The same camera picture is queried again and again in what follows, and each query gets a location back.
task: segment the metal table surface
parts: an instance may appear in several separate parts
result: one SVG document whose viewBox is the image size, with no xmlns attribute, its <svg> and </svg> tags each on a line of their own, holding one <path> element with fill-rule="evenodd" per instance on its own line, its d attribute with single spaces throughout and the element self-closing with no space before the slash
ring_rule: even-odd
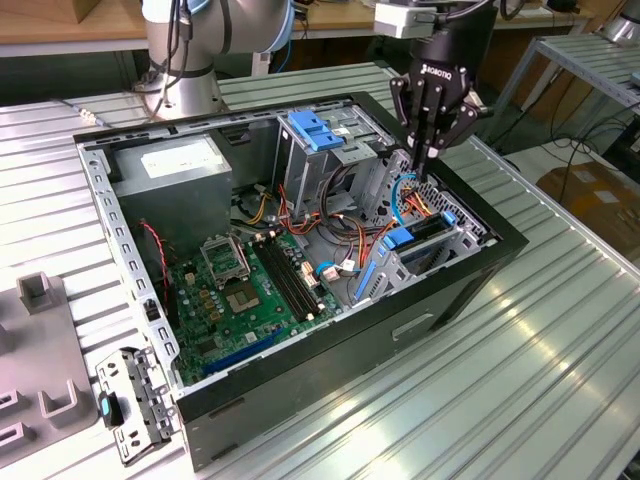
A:
<svg viewBox="0 0 640 480">
<path fill-rule="evenodd" d="M 596 34 L 563 35 L 556 37 L 534 38 L 520 63 L 507 82 L 495 105 L 495 116 L 484 138 L 495 131 L 500 117 L 513 98 L 516 89 L 536 55 L 547 57 L 557 68 L 568 70 L 576 77 L 591 84 L 606 97 L 620 103 L 623 107 L 637 106 L 640 111 L 640 88 L 634 86 L 630 77 L 640 72 L 640 48 L 622 48 Z M 544 91 L 556 69 L 550 69 L 547 76 L 538 82 L 530 95 L 530 101 L 523 105 L 526 109 Z M 598 113 L 602 104 L 597 104 L 592 113 Z"/>
<path fill-rule="evenodd" d="M 222 82 L 233 107 L 369 91 L 373 64 Z M 137 98 L 77 99 L 115 125 Z M 70 135 L 70 109 L 0 109 L 0 283 L 64 278 L 87 368 L 139 345 Z M 451 167 L 530 241 L 461 316 L 197 478 L 615 478 L 640 447 L 640 273 L 473 139 Z M 98 422 L 2 478 L 196 478 L 181 437 L 128 469 Z"/>
</svg>

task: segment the metal bracket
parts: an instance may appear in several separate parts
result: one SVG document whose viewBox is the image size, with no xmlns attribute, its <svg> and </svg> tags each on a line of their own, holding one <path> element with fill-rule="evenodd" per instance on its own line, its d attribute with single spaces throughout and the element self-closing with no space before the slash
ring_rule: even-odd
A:
<svg viewBox="0 0 640 480">
<path fill-rule="evenodd" d="M 97 371 L 101 390 L 116 395 L 123 414 L 124 422 L 113 436 L 125 466 L 171 440 L 179 424 L 153 349 L 119 350 L 98 364 Z"/>
</svg>

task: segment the blue plastic clip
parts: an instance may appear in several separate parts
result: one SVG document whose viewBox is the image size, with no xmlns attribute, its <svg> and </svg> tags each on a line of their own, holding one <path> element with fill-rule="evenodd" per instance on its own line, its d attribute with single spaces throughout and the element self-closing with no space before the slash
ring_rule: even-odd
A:
<svg viewBox="0 0 640 480">
<path fill-rule="evenodd" d="M 449 210 L 445 210 L 444 212 L 442 212 L 442 218 L 444 218 L 444 221 L 447 222 L 450 226 L 454 226 L 458 222 L 458 217 L 456 217 L 455 214 L 453 212 L 450 212 Z"/>
<path fill-rule="evenodd" d="M 336 137 L 327 127 L 327 122 L 311 110 L 290 113 L 289 122 L 309 142 L 309 146 L 314 152 L 344 145 L 344 139 Z"/>
<path fill-rule="evenodd" d="M 413 235 L 409 233 L 404 227 L 399 227 L 394 230 L 391 230 L 389 233 L 385 235 L 382 239 L 382 243 L 389 249 L 393 250 L 396 247 L 400 247 L 405 243 L 409 243 L 413 241 Z"/>
</svg>

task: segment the robotic arm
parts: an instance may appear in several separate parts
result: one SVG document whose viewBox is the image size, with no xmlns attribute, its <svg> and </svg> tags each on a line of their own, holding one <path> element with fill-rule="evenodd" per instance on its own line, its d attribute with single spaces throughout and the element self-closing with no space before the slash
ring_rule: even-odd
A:
<svg viewBox="0 0 640 480">
<path fill-rule="evenodd" d="M 271 52 L 293 29 L 292 0 L 143 0 L 151 69 L 136 88 L 153 117 L 219 111 L 213 56 Z"/>
<path fill-rule="evenodd" d="M 515 17 L 506 0 L 502 16 Z M 490 115 L 474 91 L 498 14 L 492 0 L 389 0 L 376 5 L 375 30 L 411 38 L 409 74 L 391 80 L 396 114 L 407 127 L 413 169 L 425 180 L 440 153 L 471 135 L 475 122 Z"/>
<path fill-rule="evenodd" d="M 515 1 L 513 8 L 508 5 Z M 524 0 L 500 0 L 513 18 Z M 137 91 L 152 117 L 213 113 L 222 107 L 213 55 L 271 52 L 291 36 L 293 0 L 142 0 L 151 71 Z M 408 129 L 413 169 L 466 140 L 489 115 L 474 91 L 497 17 L 494 0 L 387 0 L 376 5 L 375 31 L 412 39 L 409 74 L 391 80 L 400 122 Z"/>
</svg>

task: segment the aluminum extrusion table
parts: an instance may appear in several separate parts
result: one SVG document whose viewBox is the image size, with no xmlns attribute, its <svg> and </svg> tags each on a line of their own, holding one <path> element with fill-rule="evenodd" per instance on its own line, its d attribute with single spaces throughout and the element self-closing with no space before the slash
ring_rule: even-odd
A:
<svg viewBox="0 0 640 480">
<path fill-rule="evenodd" d="M 221 82 L 232 108 L 365 90 L 373 64 Z M 76 99 L 112 124 L 136 97 Z M 0 109 L 0 284 L 61 275 L 87 368 L 139 346 L 57 103 Z M 2 478 L 615 478 L 640 447 L 640 274 L 476 139 L 451 167 L 530 240 L 463 314 L 196 475 L 180 435 L 128 469 L 102 422 L 8 466 Z"/>
<path fill-rule="evenodd" d="M 539 98 L 555 71 L 564 68 L 599 90 L 605 100 L 609 97 L 623 107 L 638 105 L 633 110 L 640 112 L 640 89 L 630 81 L 632 73 L 640 72 L 640 48 L 622 48 L 597 34 L 541 37 L 531 41 L 500 94 L 495 105 L 495 116 L 483 132 L 484 138 L 488 138 L 499 125 L 501 115 L 537 54 L 547 57 L 557 68 L 548 70 L 542 81 L 538 82 L 523 109 Z M 601 108 L 602 102 L 597 102 L 587 118 L 597 119 Z"/>
</svg>

